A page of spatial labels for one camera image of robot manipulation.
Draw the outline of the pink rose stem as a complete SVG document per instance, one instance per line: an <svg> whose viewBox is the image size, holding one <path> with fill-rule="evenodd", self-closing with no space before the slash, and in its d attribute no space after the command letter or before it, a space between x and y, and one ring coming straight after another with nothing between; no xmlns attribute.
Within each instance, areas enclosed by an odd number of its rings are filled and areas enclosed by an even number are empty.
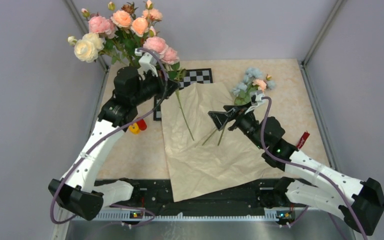
<svg viewBox="0 0 384 240"><path fill-rule="evenodd" d="M174 76L176 82L180 82L186 76L186 70L181 67L178 52L170 47L166 41L158 36L158 32L154 29L157 22L163 20L163 14L154 8L151 0L145 1L145 10L142 12L141 19L146 19L148 22L148 38L142 45L148 50L157 52L160 60L165 63L164 68L169 74Z"/></svg>

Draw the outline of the pink blue flower bunch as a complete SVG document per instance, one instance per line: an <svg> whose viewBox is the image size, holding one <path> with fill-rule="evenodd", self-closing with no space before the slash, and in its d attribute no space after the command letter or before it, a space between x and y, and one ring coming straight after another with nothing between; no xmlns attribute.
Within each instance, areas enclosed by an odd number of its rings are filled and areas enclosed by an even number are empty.
<svg viewBox="0 0 384 240"><path fill-rule="evenodd" d="M271 91L276 87L272 76L263 73L259 68L248 67L244 73L243 79L232 88L233 105L242 106L252 102L251 93L255 91Z"/></svg>

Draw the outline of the orange paper bouquet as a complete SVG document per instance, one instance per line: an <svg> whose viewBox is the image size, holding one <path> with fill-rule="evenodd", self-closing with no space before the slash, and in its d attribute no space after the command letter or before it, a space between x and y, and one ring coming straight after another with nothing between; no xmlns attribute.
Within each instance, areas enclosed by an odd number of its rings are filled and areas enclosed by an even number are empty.
<svg viewBox="0 0 384 240"><path fill-rule="evenodd" d="M222 111L233 98L225 83L194 83L161 105L166 161L175 202L279 178L239 129L216 133L209 111Z"/></svg>

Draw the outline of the dark red ribbon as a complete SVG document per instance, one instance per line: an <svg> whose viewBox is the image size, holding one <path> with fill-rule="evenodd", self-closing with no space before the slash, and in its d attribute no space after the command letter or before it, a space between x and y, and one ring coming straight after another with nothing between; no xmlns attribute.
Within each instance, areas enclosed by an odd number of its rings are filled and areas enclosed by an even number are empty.
<svg viewBox="0 0 384 240"><path fill-rule="evenodd" d="M310 133L308 131L305 131L302 136L300 137L299 141L296 144L296 148L300 150L304 144L306 143L307 139L309 138Z"/></svg>

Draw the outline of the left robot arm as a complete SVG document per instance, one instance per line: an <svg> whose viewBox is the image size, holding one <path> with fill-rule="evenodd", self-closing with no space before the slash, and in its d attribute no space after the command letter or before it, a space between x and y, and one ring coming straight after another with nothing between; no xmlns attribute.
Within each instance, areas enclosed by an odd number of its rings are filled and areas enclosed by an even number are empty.
<svg viewBox="0 0 384 240"><path fill-rule="evenodd" d="M141 194L132 180L120 178L96 185L97 175L115 143L138 119L137 107L152 98L167 99L179 88L175 80L165 80L161 71L139 73L132 66L120 68L113 84L112 96L101 108L76 161L60 179L52 179L48 185L56 204L87 221L112 204L124 202L134 207L140 202Z"/></svg>

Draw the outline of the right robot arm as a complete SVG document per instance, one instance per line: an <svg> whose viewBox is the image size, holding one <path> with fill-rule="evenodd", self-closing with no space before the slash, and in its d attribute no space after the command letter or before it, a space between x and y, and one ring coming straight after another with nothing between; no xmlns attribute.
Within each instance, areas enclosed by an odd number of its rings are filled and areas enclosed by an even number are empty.
<svg viewBox="0 0 384 240"><path fill-rule="evenodd" d="M273 192L277 205L293 203L318 208L342 219L362 235L374 234L384 213L384 193L377 180L348 176L309 157L283 139L285 130L275 117L258 121L250 104L223 108L223 111L208 112L219 131L232 122L228 130L240 130L264 150L261 156L271 167L305 180L282 177Z"/></svg>

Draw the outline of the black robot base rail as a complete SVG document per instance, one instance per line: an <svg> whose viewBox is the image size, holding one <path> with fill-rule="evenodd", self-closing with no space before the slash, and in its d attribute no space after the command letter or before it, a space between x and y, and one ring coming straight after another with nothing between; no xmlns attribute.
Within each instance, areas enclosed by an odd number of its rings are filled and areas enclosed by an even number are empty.
<svg viewBox="0 0 384 240"><path fill-rule="evenodd" d="M263 216L270 209L293 211L300 207L289 202L274 188L277 178L257 179L242 185L175 201L169 179L128 179L134 190L129 200L117 204L144 208L156 216L242 217Z"/></svg>

